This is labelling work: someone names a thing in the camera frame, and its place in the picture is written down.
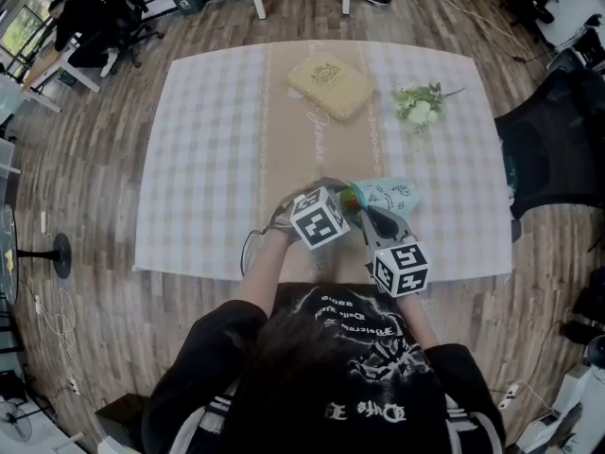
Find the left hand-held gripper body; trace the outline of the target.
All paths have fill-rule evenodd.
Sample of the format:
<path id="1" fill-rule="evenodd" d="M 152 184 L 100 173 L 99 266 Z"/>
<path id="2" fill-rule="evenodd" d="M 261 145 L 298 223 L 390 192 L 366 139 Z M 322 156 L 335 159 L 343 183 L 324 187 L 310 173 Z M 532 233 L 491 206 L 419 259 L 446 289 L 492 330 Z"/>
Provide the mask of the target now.
<path id="1" fill-rule="evenodd" d="M 320 178 L 288 195 L 273 212 L 270 227 L 301 240 L 311 251 L 349 233 L 337 205 L 339 193 L 329 189 L 330 179 L 334 178 Z"/>

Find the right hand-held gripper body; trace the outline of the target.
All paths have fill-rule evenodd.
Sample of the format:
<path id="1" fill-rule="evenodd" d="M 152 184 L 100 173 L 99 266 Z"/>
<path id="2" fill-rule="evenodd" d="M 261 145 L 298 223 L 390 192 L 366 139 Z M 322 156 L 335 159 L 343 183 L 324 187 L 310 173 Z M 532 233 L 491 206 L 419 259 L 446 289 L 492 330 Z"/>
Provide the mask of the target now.
<path id="1" fill-rule="evenodd" d="M 425 244 L 399 215 L 373 206 L 372 220 L 361 219 L 368 268 L 381 292 L 400 298 L 426 289 L 431 261 Z"/>

